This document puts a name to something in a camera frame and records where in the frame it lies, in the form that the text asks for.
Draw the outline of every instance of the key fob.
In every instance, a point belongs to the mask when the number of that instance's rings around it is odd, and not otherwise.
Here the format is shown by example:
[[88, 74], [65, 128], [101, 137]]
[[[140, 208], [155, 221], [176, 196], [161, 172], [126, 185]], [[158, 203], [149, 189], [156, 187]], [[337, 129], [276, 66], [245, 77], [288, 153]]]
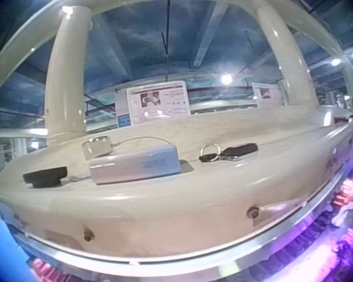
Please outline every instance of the key fob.
[[227, 157], [240, 157], [253, 152], [258, 151], [258, 145], [256, 143], [247, 143], [242, 145], [237, 145], [233, 147], [228, 147], [222, 151], [221, 156]]

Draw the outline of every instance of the metal key ring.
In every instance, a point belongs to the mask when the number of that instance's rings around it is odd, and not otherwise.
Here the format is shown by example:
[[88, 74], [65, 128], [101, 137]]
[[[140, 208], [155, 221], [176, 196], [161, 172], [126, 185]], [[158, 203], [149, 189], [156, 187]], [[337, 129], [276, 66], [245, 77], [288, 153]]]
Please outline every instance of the metal key ring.
[[216, 143], [210, 143], [210, 144], [205, 145], [203, 148], [201, 148], [200, 156], [202, 157], [204, 154], [204, 150], [210, 146], [215, 146], [217, 148], [217, 153], [216, 153], [217, 156], [214, 159], [210, 160], [210, 162], [214, 162], [215, 160], [218, 160], [219, 156], [221, 155], [221, 147], [218, 146]]

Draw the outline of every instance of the screw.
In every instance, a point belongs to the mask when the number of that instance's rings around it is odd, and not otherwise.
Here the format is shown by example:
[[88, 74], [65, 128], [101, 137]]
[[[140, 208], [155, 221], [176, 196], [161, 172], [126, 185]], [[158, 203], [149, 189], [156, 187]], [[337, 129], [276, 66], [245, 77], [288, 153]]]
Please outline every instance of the screw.
[[250, 219], [256, 219], [259, 216], [259, 211], [260, 211], [260, 209], [258, 207], [250, 207], [247, 210], [247, 216]]
[[91, 240], [93, 240], [94, 239], [93, 231], [88, 229], [88, 228], [85, 228], [85, 230], [84, 230], [84, 239], [87, 242], [90, 242]]

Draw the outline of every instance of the ceiling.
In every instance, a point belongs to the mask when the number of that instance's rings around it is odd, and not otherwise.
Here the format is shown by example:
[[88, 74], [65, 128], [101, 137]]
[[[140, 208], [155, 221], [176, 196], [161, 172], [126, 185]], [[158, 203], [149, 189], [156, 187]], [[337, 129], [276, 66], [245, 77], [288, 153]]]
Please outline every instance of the ceiling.
[[[0, 1], [0, 49], [14, 32], [49, 0]], [[353, 3], [345, 0], [294, 1], [316, 17], [353, 50]], [[141, 2], [93, 18], [85, 58], [88, 123], [115, 116], [114, 93], [134, 81], [165, 75], [166, 0]], [[317, 94], [346, 94], [340, 67], [306, 36], [293, 31], [311, 68]], [[43, 127], [44, 89], [53, 40], [47, 42], [8, 78], [0, 89], [0, 127]], [[238, 73], [233, 85], [273, 83], [281, 79], [278, 64], [259, 25], [237, 6], [211, 1], [171, 0], [169, 79], [186, 80], [188, 89], [222, 86], [218, 74]], [[248, 98], [248, 91], [194, 91], [191, 103], [210, 99]]]

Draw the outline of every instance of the white power bank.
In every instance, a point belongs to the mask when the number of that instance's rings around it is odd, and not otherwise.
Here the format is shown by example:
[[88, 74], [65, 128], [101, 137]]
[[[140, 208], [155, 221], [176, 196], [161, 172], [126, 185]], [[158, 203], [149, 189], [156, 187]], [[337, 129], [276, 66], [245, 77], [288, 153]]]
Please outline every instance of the white power bank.
[[139, 180], [181, 171], [174, 145], [98, 157], [90, 161], [89, 168], [96, 184]]

